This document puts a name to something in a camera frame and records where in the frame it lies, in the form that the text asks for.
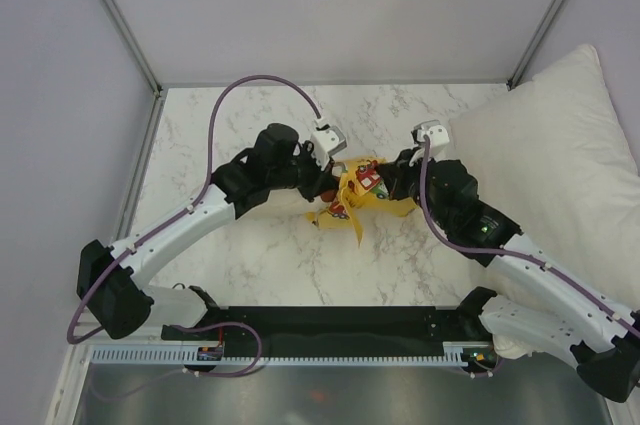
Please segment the yellow cartoon-print pillowcase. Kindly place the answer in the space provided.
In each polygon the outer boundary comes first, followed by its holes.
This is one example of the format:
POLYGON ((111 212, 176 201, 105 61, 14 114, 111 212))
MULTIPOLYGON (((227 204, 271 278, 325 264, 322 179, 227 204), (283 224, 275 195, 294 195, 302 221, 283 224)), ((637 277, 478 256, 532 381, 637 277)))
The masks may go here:
POLYGON ((363 227, 358 218, 361 210, 373 210, 404 218, 417 208, 411 198, 391 200, 390 192, 377 171, 387 164, 384 158, 364 156, 335 162, 332 171, 337 190, 322 199, 324 206, 308 212, 305 218, 319 230, 351 229, 357 242, 363 238, 363 227))

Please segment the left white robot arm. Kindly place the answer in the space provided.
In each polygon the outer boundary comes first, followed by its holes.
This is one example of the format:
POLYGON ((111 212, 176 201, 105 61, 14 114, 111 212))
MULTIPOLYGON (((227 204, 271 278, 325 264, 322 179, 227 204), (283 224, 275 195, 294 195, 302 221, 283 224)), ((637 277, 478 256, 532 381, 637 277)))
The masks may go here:
POLYGON ((197 339, 219 325, 213 300, 201 288, 155 287, 152 279, 211 232, 267 202, 274 190, 295 190, 315 204, 337 187, 336 153, 346 139, 334 126, 305 142, 291 127, 272 123, 253 146, 208 174, 204 188, 166 218, 109 246, 94 240, 81 251, 77 294, 112 339, 143 326, 178 325, 197 339))

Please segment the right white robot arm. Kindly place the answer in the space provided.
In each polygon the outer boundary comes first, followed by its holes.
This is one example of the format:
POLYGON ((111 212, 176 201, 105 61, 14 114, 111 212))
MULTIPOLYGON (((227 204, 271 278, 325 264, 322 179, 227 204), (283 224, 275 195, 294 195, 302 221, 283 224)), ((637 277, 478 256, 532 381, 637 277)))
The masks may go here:
POLYGON ((506 276, 549 312, 522 308, 498 293, 457 314, 469 339, 490 332, 555 356, 601 396, 625 402, 639 385, 639 314, 573 277, 521 227, 483 202, 478 182, 458 160, 437 161, 427 148, 377 166, 392 200, 410 199, 447 247, 506 276))

